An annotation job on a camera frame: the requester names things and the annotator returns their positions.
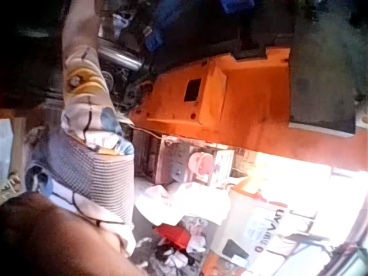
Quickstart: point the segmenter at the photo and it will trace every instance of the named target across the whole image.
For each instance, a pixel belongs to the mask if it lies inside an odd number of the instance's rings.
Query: red container
[[[190,240],[190,233],[180,226],[161,224],[155,228],[155,232],[176,244],[181,249],[186,249]]]

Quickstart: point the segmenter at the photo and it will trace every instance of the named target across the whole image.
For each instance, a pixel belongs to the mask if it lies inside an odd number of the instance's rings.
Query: blue object
[[[151,52],[164,42],[163,31],[185,11],[201,0],[160,0],[152,21],[153,32],[146,37],[145,46]]]
[[[150,52],[154,52],[163,44],[163,36],[159,30],[154,30],[145,39],[145,46]]]
[[[227,14],[237,13],[254,8],[254,0],[220,0]]]

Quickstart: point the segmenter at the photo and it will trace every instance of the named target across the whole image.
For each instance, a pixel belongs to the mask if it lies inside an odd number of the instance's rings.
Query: black rectangular opening
[[[192,79],[188,82],[185,91],[185,102],[195,102],[200,92],[201,79]]]

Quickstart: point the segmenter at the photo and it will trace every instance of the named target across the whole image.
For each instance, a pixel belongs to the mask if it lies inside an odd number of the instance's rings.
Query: orange machine
[[[351,138],[289,128],[289,48],[237,61],[214,56],[160,75],[131,111],[141,128],[248,150],[367,170],[367,132]]]

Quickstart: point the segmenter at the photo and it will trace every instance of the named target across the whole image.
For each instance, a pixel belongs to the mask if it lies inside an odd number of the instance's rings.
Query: wire
[[[118,221],[109,221],[109,220],[99,220],[97,218],[93,218],[93,217],[89,217],[87,215],[85,215],[80,208],[77,206],[76,202],[75,202],[75,198],[74,198],[75,192],[72,193],[72,204],[74,205],[74,207],[76,208],[76,210],[85,218],[89,219],[89,220],[95,220],[96,221],[96,225],[99,227],[100,223],[107,223],[107,224],[120,224],[120,225],[126,225],[126,223],[121,223]]]
[[[144,132],[146,132],[146,133],[148,133],[148,134],[150,134],[150,135],[152,135],[153,137],[155,137],[155,138],[157,138],[157,139],[160,139],[160,140],[162,140],[163,139],[163,137],[160,137],[160,136],[158,136],[158,135],[156,135],[156,134],[154,134],[153,132],[151,132],[151,131],[148,131],[148,130],[146,130],[146,129],[144,129],[144,128],[137,128],[136,126],[133,126],[133,125],[129,125],[132,129],[136,129],[137,131],[144,131]]]

